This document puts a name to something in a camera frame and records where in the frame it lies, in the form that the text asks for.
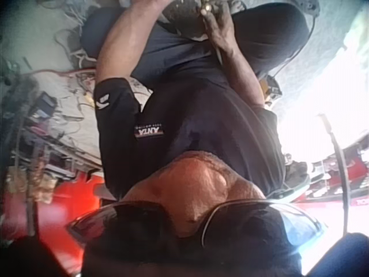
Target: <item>floor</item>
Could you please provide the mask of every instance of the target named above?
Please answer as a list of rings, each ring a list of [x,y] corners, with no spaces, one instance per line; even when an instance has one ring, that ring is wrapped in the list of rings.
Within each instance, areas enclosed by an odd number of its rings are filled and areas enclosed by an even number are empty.
[[[88,8],[92,5],[98,7],[104,5],[117,5],[117,1],[83,1],[83,0],[67,0],[74,2],[80,9],[79,18],[83,21]],[[120,1],[123,5],[127,5],[127,0]],[[176,0],[172,5],[182,4],[183,0]],[[260,5],[266,2],[276,2],[268,0],[245,0],[248,8],[255,5]],[[367,79],[360,79],[361,89],[346,89],[350,91],[341,91],[336,96],[332,93],[326,93],[321,88],[327,88],[327,84],[332,84],[330,90],[339,90],[342,88],[342,82],[337,82],[337,78],[344,80],[350,67],[346,68],[346,64],[350,59],[342,55],[344,53],[344,38],[350,30],[353,21],[362,9],[363,1],[361,0],[320,0],[321,15],[317,19],[314,33],[306,45],[305,49],[299,56],[292,61],[278,76],[279,82],[284,96],[279,100],[273,108],[273,111],[278,115],[280,121],[280,136],[281,141],[287,152],[297,153],[296,157],[299,160],[320,159],[320,157],[312,158],[307,154],[307,151],[299,151],[296,148],[301,148],[301,143],[296,144],[300,138],[293,139],[298,133],[296,130],[301,127],[306,114],[313,116],[317,112],[314,108],[314,101],[320,96],[325,96],[325,101],[328,106],[335,105],[339,100],[341,106],[345,108],[345,95],[350,95],[351,105],[354,107],[358,103],[367,103]],[[58,32],[59,40],[63,45],[67,46],[67,35],[69,31],[61,31],[63,29],[73,29],[77,31],[80,22],[73,16],[66,16],[61,9],[45,9],[36,4],[36,1],[16,2],[10,8],[11,14],[3,26],[3,40],[1,55],[6,59],[17,62],[20,65],[22,73],[32,72],[39,69],[53,69],[59,71],[72,70],[74,66],[66,55],[63,47],[54,40],[55,33]],[[310,16],[306,16],[308,24],[311,26]],[[359,20],[359,25],[363,22],[368,22],[367,13],[362,12],[362,17]],[[340,58],[337,61],[337,53],[341,51]],[[75,145],[83,149],[87,153],[92,154],[96,160],[99,160],[98,149],[98,133],[96,129],[95,114],[92,108],[88,107],[88,95],[84,95],[84,91],[78,87],[73,78],[59,77],[52,73],[40,73],[34,75],[39,81],[40,90],[47,91],[50,95],[59,99],[60,113],[67,114],[73,117],[83,117],[81,122],[61,122],[54,118],[51,132],[65,132],[67,135],[63,137],[63,142],[66,144]],[[149,92],[145,91],[141,101],[144,103],[149,97]],[[77,109],[78,103],[84,103],[81,110]],[[364,114],[362,111],[355,114],[355,120],[360,121],[360,126],[364,130],[356,130],[355,133],[365,131],[366,119],[359,120]],[[303,134],[306,136],[315,137],[316,144],[320,143],[321,138],[311,133],[311,130],[306,130]],[[301,140],[305,147],[310,148],[309,139],[306,137]]]

